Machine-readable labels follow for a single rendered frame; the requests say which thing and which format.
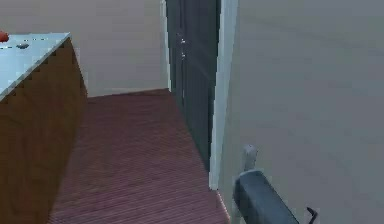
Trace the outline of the dark blue-grey rounded object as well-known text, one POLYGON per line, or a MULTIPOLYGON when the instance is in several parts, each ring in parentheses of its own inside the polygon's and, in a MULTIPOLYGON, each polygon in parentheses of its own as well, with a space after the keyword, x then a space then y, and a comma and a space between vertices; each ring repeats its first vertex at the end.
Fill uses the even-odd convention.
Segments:
POLYGON ((233 199, 246 224, 299 224, 261 171, 241 173, 233 199))

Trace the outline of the dark grey room door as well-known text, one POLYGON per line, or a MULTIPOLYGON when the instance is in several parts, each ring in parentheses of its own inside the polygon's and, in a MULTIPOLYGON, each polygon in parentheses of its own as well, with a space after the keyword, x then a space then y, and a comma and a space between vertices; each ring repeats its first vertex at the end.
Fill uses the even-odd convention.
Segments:
POLYGON ((171 92, 210 168, 221 0, 165 0, 171 92))

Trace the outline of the brown cupboard with pale worktop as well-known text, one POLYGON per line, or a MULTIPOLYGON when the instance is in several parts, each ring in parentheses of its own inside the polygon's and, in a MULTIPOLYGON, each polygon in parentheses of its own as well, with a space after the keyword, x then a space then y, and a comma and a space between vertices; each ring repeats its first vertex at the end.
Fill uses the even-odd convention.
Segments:
POLYGON ((0 43, 0 224, 47 224, 86 98, 69 33, 0 43))

